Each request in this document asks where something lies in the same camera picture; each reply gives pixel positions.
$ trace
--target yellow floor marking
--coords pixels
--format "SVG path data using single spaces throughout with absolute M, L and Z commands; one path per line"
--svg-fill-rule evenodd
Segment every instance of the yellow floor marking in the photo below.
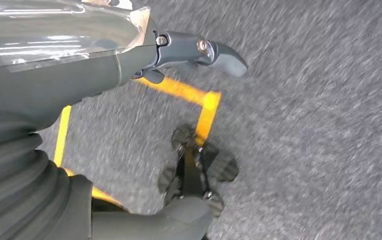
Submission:
M 219 102 L 221 101 L 222 95 L 220 92 L 204 92 L 193 86 L 173 80 L 170 77 L 164 77 L 163 81 L 159 84 L 154 84 L 145 78 L 139 78 L 136 81 L 165 94 L 173 95 L 200 105 L 202 109 L 195 129 L 195 133 L 199 137 L 197 137 L 195 141 L 200 146 L 203 145 L 209 136 Z
M 65 108 L 63 108 L 63 111 L 61 111 L 60 124 L 58 126 L 58 136 L 57 136 L 57 142 L 55 144 L 55 153 L 54 153 L 54 163 L 57 167 L 61 167 L 63 162 L 63 153 L 65 151 L 65 146 L 66 146 L 66 136 L 68 134 L 69 118 L 70 118 L 71 110 L 72 110 L 72 106 L 66 106 Z M 64 170 L 66 171 L 68 176 L 75 175 L 71 170 L 67 168 L 64 168 Z M 122 207 L 121 202 L 115 200 L 112 196 L 99 190 L 95 186 L 92 187 L 92 197 L 96 199 L 105 200 L 109 203 L 116 204 Z
M 57 142 L 55 143 L 54 162 L 57 167 L 62 166 L 63 153 L 65 151 L 66 136 L 68 134 L 69 118 L 72 106 L 67 106 L 61 111 L 60 124 L 58 126 Z
M 210 129 L 215 120 L 216 111 L 218 110 L 219 102 L 222 94 L 220 92 L 208 92 L 201 106 L 200 118 L 198 119 L 197 127 L 195 128 L 196 143 L 200 146 L 204 144 L 209 137 Z
M 163 81 L 159 84 L 154 84 L 147 81 L 145 78 L 139 78 L 135 81 L 162 93 L 185 99 L 188 102 L 195 103 L 200 106 L 204 104 L 206 92 L 180 81 L 175 81 L 170 77 L 164 77 Z
M 163 81 L 159 84 L 154 84 L 147 81 L 145 78 L 137 79 L 136 82 L 144 84 L 152 89 L 158 90 L 160 92 L 173 95 L 182 99 L 187 100 L 201 106 L 201 113 L 198 119 L 197 127 L 195 129 L 196 142 L 199 145 L 203 145 L 209 136 L 210 129 L 212 127 L 213 121 L 215 119 L 216 111 L 221 100 L 221 93 L 219 92 L 204 92 L 200 89 L 187 85 L 185 83 L 175 81 L 170 77 L 165 77 Z M 72 107 L 67 106 L 61 112 L 60 124 L 58 128 L 57 142 L 55 145 L 54 162 L 58 167 L 62 166 L 63 153 L 66 146 L 66 136 L 69 128 L 69 118 Z M 68 176 L 75 175 L 72 171 L 65 168 Z M 107 193 L 99 190 L 96 187 L 92 187 L 92 196 L 97 199 L 102 199 L 110 203 L 122 206 L 122 203 L 115 200 L 113 197 Z

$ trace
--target floor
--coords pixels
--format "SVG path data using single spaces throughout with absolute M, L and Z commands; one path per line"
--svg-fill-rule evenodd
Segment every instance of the floor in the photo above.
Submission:
M 161 29 L 235 47 L 249 73 L 174 78 L 223 99 L 211 138 L 238 158 L 212 240 L 382 240 L 382 1 L 140 0 Z M 162 207 L 175 126 L 199 108 L 137 83 L 72 110 L 64 165 L 132 212 Z M 57 125 L 43 133 L 54 152 Z

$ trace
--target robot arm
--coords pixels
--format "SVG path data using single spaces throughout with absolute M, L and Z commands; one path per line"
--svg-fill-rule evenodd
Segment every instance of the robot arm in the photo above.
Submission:
M 149 14 L 147 8 L 129 11 L 71 0 L 0 0 L 1 240 L 199 240 L 205 235 L 212 216 L 194 197 L 154 216 L 92 217 L 92 183 L 81 175 L 67 177 L 36 150 L 42 139 L 34 132 L 51 126 L 65 106 L 132 78 L 159 82 L 159 69 L 184 63 L 219 66 L 235 76 L 247 70 L 229 47 L 159 32 Z

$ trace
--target clear plastic cover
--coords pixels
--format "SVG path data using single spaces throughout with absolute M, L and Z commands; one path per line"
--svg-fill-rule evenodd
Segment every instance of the clear plastic cover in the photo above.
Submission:
M 149 7 L 0 0 L 0 67 L 16 72 L 121 54 L 143 45 L 149 18 Z

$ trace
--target robotic finger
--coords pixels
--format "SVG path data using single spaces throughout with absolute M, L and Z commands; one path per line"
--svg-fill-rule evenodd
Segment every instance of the robotic finger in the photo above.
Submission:
M 237 78 L 247 72 L 246 62 L 226 44 L 206 40 L 199 35 L 175 31 L 155 31 L 154 36 L 157 46 L 156 59 L 137 73 L 135 78 L 144 77 L 148 71 L 178 66 L 188 71 L 192 71 L 198 65 L 217 68 Z M 145 77 L 152 83 L 160 82 L 158 77 Z

